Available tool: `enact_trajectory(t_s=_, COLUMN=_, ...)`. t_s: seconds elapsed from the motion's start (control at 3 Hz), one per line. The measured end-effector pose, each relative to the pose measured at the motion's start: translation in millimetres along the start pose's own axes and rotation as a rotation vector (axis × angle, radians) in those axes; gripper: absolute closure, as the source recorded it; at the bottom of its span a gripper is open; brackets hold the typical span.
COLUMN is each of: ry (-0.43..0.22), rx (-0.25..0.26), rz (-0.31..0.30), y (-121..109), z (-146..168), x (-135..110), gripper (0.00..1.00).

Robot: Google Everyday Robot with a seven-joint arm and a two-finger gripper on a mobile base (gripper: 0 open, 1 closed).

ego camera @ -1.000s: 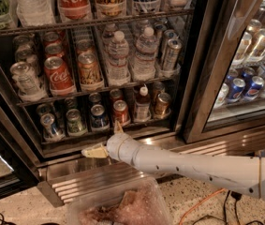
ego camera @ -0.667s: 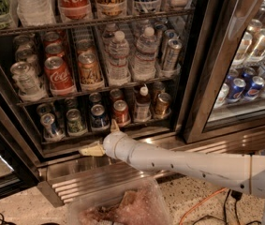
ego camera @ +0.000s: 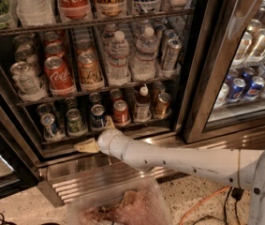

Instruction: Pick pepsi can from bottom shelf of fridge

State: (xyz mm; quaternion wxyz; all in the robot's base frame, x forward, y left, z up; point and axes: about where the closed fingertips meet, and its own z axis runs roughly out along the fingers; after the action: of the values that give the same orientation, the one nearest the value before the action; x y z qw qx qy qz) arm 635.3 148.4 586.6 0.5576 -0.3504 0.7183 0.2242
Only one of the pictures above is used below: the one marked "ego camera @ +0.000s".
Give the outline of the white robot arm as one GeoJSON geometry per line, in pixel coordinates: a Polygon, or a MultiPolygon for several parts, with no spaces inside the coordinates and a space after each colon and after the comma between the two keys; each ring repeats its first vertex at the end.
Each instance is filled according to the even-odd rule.
{"type": "Polygon", "coordinates": [[[265,225],[265,149],[157,146],[134,140],[113,126],[97,139],[77,143],[76,149],[83,153],[101,152],[145,173],[162,167],[249,190],[248,225],[265,225]]]}

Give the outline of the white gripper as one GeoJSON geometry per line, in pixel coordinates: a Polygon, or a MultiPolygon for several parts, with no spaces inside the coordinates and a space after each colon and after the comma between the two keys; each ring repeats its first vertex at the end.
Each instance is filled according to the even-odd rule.
{"type": "Polygon", "coordinates": [[[109,115],[106,116],[105,128],[108,129],[99,135],[97,142],[94,138],[78,142],[74,145],[75,149],[78,152],[90,154],[98,153],[100,149],[102,153],[108,156],[120,156],[129,142],[129,138],[122,131],[115,128],[109,115]]]}

